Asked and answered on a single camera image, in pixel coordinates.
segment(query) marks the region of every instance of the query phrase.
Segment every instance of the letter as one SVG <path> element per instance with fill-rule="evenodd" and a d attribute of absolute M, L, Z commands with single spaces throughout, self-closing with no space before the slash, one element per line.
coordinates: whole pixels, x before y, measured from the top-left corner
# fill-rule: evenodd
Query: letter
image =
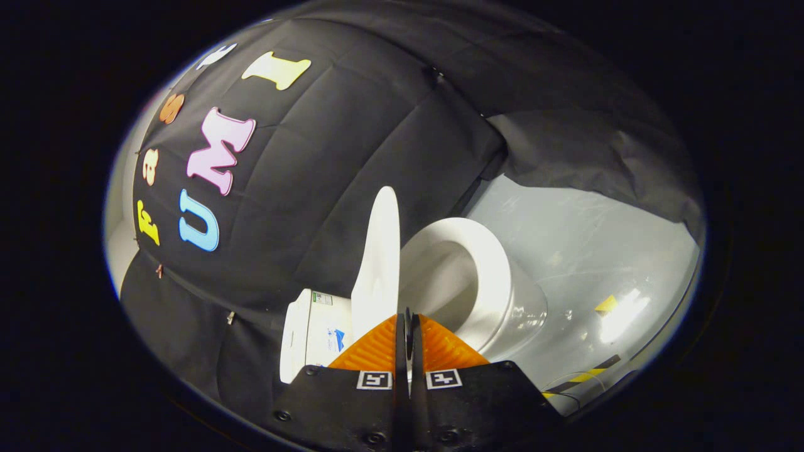
<path fill-rule="evenodd" d="M 178 235 L 182 237 L 182 240 L 188 241 L 204 251 L 211 252 L 218 248 L 218 220 L 212 211 L 187 195 L 186 189 L 182 189 L 182 193 L 178 197 L 178 208 L 182 212 L 190 211 L 195 213 L 207 224 L 207 233 L 203 234 L 198 229 L 187 224 L 184 217 L 179 218 Z"/>
<path fill-rule="evenodd" d="M 310 60 L 288 61 L 275 58 L 270 51 L 254 60 L 243 72 L 242 79 L 258 76 L 276 82 L 277 89 L 287 89 L 299 76 L 301 76 L 312 63 Z"/>
<path fill-rule="evenodd" d="M 220 60 L 221 58 L 225 57 L 230 51 L 232 51 L 233 48 L 235 48 L 236 45 L 237 43 L 234 43 L 229 47 L 223 46 L 220 49 L 207 55 L 207 58 L 204 58 L 201 64 L 199 64 L 199 66 L 195 68 L 195 70 L 198 71 L 201 67 L 209 66 L 210 64 L 213 64 L 217 60 Z"/>
<path fill-rule="evenodd" d="M 148 185 L 154 185 L 156 178 L 156 166 L 159 163 L 159 149 L 148 149 L 146 156 L 142 158 L 142 178 Z"/>
<path fill-rule="evenodd" d="M 232 172 L 221 173 L 213 168 L 235 166 L 237 159 L 229 152 L 224 142 L 231 144 L 235 152 L 241 152 L 248 144 L 255 128 L 256 121 L 253 119 L 237 121 L 220 114 L 218 108 L 213 107 L 201 124 L 201 133 L 207 139 L 209 147 L 190 154 L 187 160 L 187 177 L 201 176 L 215 184 L 221 195 L 228 195 L 232 189 Z"/>
<path fill-rule="evenodd" d="M 140 199 L 137 201 L 137 222 L 140 226 L 140 232 L 154 239 L 154 243 L 159 246 L 159 231 L 156 227 L 156 224 L 151 224 L 150 215 L 148 215 L 148 212 L 142 209 L 143 204 L 142 200 Z"/>
<path fill-rule="evenodd" d="M 178 115 L 178 111 L 182 109 L 182 105 L 184 105 L 184 95 L 179 94 L 176 96 L 175 94 L 171 94 L 170 97 L 167 98 L 167 101 L 165 101 L 165 105 L 162 106 L 162 111 L 159 112 L 159 121 L 165 124 L 173 122 Z"/>

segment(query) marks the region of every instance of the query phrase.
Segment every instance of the orange gripper pad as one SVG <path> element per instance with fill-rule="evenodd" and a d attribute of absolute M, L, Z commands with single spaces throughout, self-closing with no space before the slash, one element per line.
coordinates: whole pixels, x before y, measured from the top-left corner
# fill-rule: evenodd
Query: orange gripper pad
<path fill-rule="evenodd" d="M 452 331 L 435 320 L 419 314 L 425 372 L 471 368 L 489 361 L 466 345 Z"/>
<path fill-rule="evenodd" d="M 392 315 L 351 344 L 328 367 L 351 371 L 394 372 L 397 315 Z"/>

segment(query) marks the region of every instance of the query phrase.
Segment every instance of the white toilet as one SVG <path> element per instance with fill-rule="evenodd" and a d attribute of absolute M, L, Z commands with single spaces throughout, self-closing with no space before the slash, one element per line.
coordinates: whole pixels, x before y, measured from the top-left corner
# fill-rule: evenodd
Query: white toilet
<path fill-rule="evenodd" d="M 480 223 L 439 220 L 400 251 L 396 195 L 383 187 L 351 298 L 305 289 L 288 305 L 280 380 L 290 383 L 307 364 L 329 365 L 406 307 L 439 322 L 491 362 L 523 346 L 547 317 L 544 292 Z"/>

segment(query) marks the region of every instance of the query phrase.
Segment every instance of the black cloth backdrop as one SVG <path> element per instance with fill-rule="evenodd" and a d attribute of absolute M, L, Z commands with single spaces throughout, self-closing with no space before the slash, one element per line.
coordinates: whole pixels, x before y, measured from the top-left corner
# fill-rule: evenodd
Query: black cloth backdrop
<path fill-rule="evenodd" d="M 348 297 L 377 191 L 392 186 L 401 243 L 454 215 L 481 177 L 598 191 L 675 222 L 699 242 L 700 194 L 683 145 L 657 107 L 587 47 L 490 2 L 310 2 L 221 41 L 221 61 L 193 67 L 169 125 L 150 120 L 140 149 L 159 149 L 155 184 L 134 182 L 159 226 L 121 302 L 176 375 L 258 424 L 278 382 L 285 309 L 310 287 Z M 288 89 L 240 75 L 267 51 L 308 59 Z M 236 154 L 232 190 L 186 175 L 208 146 L 207 112 L 256 130 Z M 182 240 L 179 193 L 214 212 L 217 249 Z M 155 270 L 163 265 L 162 278 Z M 235 321 L 228 325 L 230 311 Z"/>

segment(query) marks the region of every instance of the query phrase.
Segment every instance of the toilet seat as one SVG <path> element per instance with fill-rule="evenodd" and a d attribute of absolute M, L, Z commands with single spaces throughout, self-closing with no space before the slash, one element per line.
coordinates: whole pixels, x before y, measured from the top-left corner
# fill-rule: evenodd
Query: toilet seat
<path fill-rule="evenodd" d="M 485 226 L 466 218 L 446 218 L 419 231 L 404 246 L 400 254 L 400 291 L 410 284 L 412 272 L 423 256 L 439 244 L 452 243 L 463 248 L 474 263 L 477 274 L 477 295 L 469 316 L 453 331 L 457 337 L 481 354 L 503 324 L 511 300 L 511 265 L 497 237 Z M 434 284 L 447 285 L 449 276 Z M 415 300 L 412 312 L 432 315 L 439 306 L 426 306 Z"/>

